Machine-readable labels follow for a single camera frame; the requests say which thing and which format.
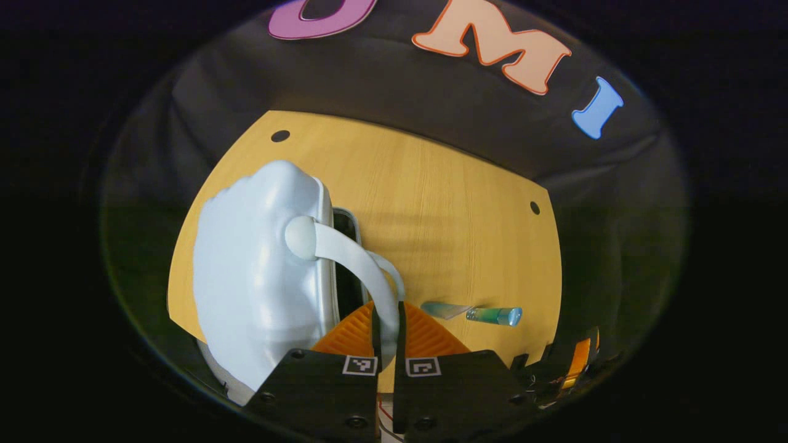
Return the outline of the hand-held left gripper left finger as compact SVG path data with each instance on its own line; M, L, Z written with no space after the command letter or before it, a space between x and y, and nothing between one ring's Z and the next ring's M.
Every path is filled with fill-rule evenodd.
M244 413L310 442L374 442L382 339L373 303L361 306L311 348L293 348Z

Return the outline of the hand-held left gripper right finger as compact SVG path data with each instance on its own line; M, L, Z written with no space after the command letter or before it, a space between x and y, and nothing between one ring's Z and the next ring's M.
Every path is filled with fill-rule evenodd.
M537 416L532 395L492 350L467 351L400 302L392 428L407 441L501 441Z

